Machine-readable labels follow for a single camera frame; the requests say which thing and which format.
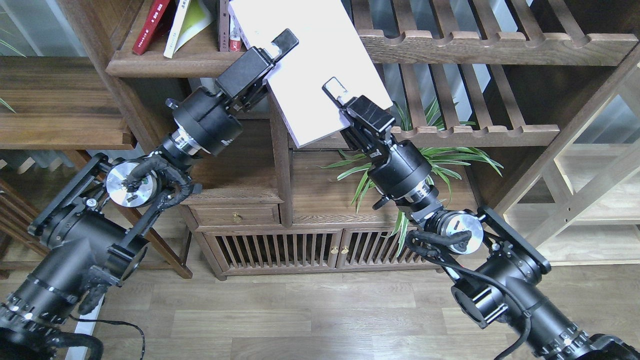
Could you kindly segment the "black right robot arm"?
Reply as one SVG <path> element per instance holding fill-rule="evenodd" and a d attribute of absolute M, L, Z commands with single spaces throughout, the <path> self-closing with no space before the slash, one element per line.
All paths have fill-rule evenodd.
<path fill-rule="evenodd" d="M 619 337 L 589 336 L 537 289 L 550 262 L 493 209 L 444 208 L 427 181 L 431 165 L 411 141 L 395 139 L 390 114 L 366 96 L 352 95 L 334 77 L 323 91 L 349 121 L 342 130 L 347 145 L 371 159 L 368 177 L 382 196 L 374 209 L 393 201 L 417 227 L 405 235 L 404 245 L 444 269 L 455 301 L 480 328 L 498 321 L 519 335 L 499 360 L 522 344 L 545 360 L 639 358 Z"/>

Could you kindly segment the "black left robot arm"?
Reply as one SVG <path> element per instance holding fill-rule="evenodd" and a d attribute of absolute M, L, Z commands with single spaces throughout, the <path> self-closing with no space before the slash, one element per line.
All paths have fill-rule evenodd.
<path fill-rule="evenodd" d="M 91 313 L 135 271 L 160 214 L 201 189 L 190 177 L 198 152 L 217 155 L 242 132 L 237 113 L 266 95 L 266 75 L 297 45 L 285 29 L 231 64 L 216 93 L 202 86 L 183 102 L 167 100 L 177 130 L 148 155 L 110 162 L 97 153 L 87 162 L 29 225 L 49 253 L 1 305 L 3 360 L 52 360 L 69 347 L 102 358 L 101 340 L 61 325 L 74 309 Z"/>

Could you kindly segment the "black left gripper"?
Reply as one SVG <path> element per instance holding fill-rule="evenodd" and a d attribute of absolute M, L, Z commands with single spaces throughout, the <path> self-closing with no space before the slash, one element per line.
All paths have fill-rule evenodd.
<path fill-rule="evenodd" d="M 284 29 L 263 48 L 252 47 L 216 80 L 217 91 L 196 89 L 173 110 L 178 129 L 171 145 L 193 157 L 199 151 L 218 155 L 243 131 L 237 113 L 250 110 L 266 93 L 265 76 L 299 44 Z"/>

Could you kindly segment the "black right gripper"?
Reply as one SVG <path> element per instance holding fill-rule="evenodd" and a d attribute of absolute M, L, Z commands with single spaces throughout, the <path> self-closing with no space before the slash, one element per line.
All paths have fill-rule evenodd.
<path fill-rule="evenodd" d="M 397 141 L 391 132 L 395 122 L 391 114 L 364 95 L 351 99 L 335 76 L 322 90 L 336 107 L 342 107 L 350 122 L 342 136 L 351 150 L 370 158 L 368 177 L 384 200 L 421 201 L 434 196 L 434 187 L 426 181 L 432 167 L 411 141 Z"/>

